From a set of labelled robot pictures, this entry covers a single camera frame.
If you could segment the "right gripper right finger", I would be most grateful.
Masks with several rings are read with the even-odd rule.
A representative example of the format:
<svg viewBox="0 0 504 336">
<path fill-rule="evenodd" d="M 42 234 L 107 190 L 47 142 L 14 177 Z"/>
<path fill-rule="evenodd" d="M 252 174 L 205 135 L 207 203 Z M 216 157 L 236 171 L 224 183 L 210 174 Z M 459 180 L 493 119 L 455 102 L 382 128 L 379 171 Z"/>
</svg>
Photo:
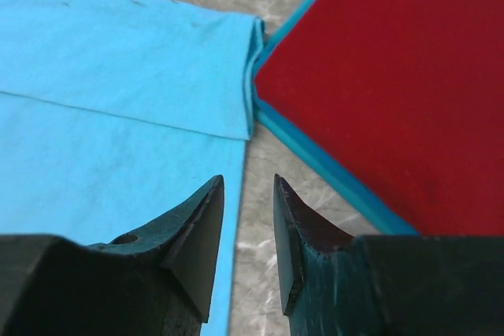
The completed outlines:
<svg viewBox="0 0 504 336">
<path fill-rule="evenodd" d="M 273 215 L 291 334 L 502 334 L 502 238 L 354 237 L 279 175 Z"/>
</svg>

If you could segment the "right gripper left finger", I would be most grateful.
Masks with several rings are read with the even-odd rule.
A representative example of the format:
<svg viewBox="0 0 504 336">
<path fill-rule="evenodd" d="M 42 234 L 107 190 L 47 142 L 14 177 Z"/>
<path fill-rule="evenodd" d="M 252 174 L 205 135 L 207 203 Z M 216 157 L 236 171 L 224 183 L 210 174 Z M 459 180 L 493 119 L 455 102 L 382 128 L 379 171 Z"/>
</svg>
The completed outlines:
<svg viewBox="0 0 504 336">
<path fill-rule="evenodd" d="M 216 175 L 108 244 L 1 238 L 4 335 L 197 335 L 208 321 L 224 216 Z"/>
</svg>

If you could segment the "light blue t-shirt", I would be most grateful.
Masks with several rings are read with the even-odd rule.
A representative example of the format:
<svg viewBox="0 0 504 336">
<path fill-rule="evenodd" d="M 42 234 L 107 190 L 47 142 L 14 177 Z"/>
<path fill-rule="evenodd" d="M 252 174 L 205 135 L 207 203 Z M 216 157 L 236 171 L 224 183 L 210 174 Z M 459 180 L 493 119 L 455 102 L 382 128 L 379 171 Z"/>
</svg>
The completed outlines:
<svg viewBox="0 0 504 336">
<path fill-rule="evenodd" d="M 1 231 L 108 242 L 214 175 L 205 335 L 228 332 L 261 18 L 175 0 L 1 0 Z"/>
</svg>

